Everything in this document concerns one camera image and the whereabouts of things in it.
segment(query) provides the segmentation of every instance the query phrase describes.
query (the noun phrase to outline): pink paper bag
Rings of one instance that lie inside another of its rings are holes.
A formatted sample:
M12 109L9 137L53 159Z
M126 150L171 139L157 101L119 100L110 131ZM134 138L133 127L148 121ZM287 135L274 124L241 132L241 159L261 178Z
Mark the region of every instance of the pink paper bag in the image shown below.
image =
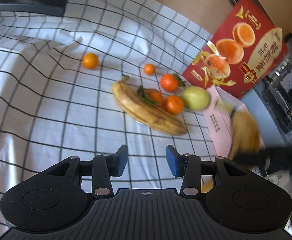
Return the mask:
M248 109L243 102L225 92L220 87L211 86L207 91L210 93L211 100L209 106L203 110L203 115L207 122L217 156L228 158L232 139L231 120L229 113L225 109L215 107L216 102L221 99L223 102L235 106L236 109L247 111Z

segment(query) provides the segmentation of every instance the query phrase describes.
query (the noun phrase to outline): banana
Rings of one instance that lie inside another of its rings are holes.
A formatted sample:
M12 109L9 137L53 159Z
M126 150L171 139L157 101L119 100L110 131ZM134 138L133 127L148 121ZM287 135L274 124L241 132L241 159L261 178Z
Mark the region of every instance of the banana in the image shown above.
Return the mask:
M228 158L232 160L238 152L241 154L257 154L260 148L260 134L258 125L249 112L236 111L231 117L231 123L233 136Z
M137 95L126 83L129 77L112 85L112 92L117 104L133 119L150 128L169 135L182 135L187 132L186 125L175 116L149 103Z

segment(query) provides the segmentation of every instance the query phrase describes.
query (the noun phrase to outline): gold emblem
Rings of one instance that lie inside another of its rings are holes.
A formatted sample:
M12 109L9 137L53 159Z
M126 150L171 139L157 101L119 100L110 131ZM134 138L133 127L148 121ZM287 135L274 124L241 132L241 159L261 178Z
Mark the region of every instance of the gold emblem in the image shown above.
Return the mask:
M240 7L240 9L239 9L239 12L238 12L238 14L236 14L236 16L239 17L239 18L241 18L242 20L244 20L244 15L243 15L243 13L244 13L244 8L243 8L242 5L241 5L241 7Z
M196 70L192 70L191 73L195 76L195 78L197 78L199 81L203 81L201 75L199 75Z

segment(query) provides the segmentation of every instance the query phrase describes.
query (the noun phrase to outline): overripe banana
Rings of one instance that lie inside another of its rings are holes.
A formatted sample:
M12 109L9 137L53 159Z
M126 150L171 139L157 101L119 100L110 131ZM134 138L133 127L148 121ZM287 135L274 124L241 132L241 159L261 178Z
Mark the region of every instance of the overripe banana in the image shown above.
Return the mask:
M137 95L126 83L128 77L112 85L112 92L117 104L133 119L150 128L169 135L181 135L187 132L183 124L175 116L149 103Z

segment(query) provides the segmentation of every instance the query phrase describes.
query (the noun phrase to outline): orange peel image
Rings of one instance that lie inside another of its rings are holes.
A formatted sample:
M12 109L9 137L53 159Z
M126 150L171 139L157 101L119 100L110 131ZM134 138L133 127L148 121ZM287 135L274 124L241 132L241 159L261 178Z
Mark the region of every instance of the orange peel image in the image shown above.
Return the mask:
M210 75L217 79L227 78L230 75L230 66L220 56L210 54L204 61L205 66L209 69Z
M229 64L238 64L244 57L244 48L233 39L221 39L217 41L216 48Z
M256 41L254 29L245 22L237 23L233 27L233 38L244 48L254 45Z

